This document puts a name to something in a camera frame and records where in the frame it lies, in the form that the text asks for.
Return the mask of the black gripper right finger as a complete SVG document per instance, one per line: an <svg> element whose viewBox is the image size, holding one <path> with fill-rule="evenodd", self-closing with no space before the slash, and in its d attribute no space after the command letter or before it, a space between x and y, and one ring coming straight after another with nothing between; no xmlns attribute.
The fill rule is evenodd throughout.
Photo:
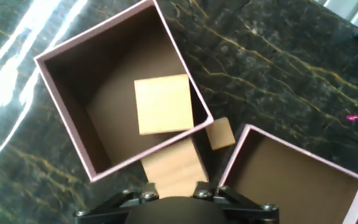
<svg viewBox="0 0 358 224"><path fill-rule="evenodd" d="M209 182L197 182L194 198L213 202L230 221L279 224L279 208L276 205L259 205L226 185L214 189Z"/></svg>

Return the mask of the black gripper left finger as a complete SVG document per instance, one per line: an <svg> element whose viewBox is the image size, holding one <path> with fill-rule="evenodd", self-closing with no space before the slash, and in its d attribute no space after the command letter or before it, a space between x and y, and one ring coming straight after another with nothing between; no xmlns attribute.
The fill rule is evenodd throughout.
<svg viewBox="0 0 358 224"><path fill-rule="evenodd" d="M156 190L123 190L93 209L75 212L75 224L125 223L133 208L158 199Z"/></svg>

